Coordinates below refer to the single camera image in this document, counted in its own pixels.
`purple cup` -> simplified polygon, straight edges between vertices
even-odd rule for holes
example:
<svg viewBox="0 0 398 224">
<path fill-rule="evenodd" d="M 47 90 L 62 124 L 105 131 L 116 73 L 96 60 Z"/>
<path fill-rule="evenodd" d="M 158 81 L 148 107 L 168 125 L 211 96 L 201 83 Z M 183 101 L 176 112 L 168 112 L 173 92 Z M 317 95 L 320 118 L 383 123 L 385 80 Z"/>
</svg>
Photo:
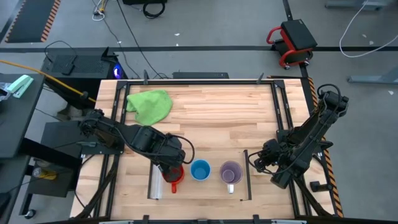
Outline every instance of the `purple cup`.
<svg viewBox="0 0 398 224">
<path fill-rule="evenodd" d="M 234 193 L 234 184 L 239 183 L 243 178 L 243 169 L 235 161 L 227 161 L 220 168 L 221 180 L 227 184 L 229 194 Z"/>
</svg>

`floor mat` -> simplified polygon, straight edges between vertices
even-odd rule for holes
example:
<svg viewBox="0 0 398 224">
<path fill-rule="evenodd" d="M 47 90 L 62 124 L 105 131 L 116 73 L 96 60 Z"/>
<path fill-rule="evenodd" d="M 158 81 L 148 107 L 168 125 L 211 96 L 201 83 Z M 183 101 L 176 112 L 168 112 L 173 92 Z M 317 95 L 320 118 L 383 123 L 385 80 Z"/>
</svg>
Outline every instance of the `floor mat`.
<svg viewBox="0 0 398 224">
<path fill-rule="evenodd" d="M 25 0 L 6 36 L 7 43 L 45 42 L 60 0 Z"/>
</svg>

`red cup handle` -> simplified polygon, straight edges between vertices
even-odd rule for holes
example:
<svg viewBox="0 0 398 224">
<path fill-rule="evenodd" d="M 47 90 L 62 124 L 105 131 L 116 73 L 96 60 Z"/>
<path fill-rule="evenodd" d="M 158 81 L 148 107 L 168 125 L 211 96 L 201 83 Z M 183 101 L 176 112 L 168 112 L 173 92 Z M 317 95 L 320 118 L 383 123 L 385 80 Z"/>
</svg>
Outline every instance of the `red cup handle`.
<svg viewBox="0 0 398 224">
<path fill-rule="evenodd" d="M 177 184 L 172 184 L 172 193 L 177 193 Z"/>
</svg>

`blue light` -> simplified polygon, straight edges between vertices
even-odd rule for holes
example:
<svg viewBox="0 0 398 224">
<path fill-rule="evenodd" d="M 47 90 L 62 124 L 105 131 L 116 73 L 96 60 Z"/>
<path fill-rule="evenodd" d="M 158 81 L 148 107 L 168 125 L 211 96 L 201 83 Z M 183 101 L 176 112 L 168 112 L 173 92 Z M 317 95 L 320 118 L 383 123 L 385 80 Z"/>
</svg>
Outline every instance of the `blue light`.
<svg viewBox="0 0 398 224">
<path fill-rule="evenodd" d="M 116 79 L 122 79 L 122 76 L 123 76 L 122 67 L 120 66 L 119 63 L 117 63 L 113 67 L 113 77 L 116 78 Z"/>
</svg>

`blue cup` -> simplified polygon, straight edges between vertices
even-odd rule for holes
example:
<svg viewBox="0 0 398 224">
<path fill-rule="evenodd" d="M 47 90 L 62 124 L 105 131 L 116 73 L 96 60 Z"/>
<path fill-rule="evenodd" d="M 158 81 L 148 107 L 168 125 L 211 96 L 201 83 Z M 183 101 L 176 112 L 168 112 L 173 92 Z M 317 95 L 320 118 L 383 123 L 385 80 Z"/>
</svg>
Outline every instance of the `blue cup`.
<svg viewBox="0 0 398 224">
<path fill-rule="evenodd" d="M 193 161 L 191 165 L 191 176 L 195 180 L 203 181 L 209 178 L 211 173 L 210 164 L 204 159 L 198 159 Z"/>
</svg>

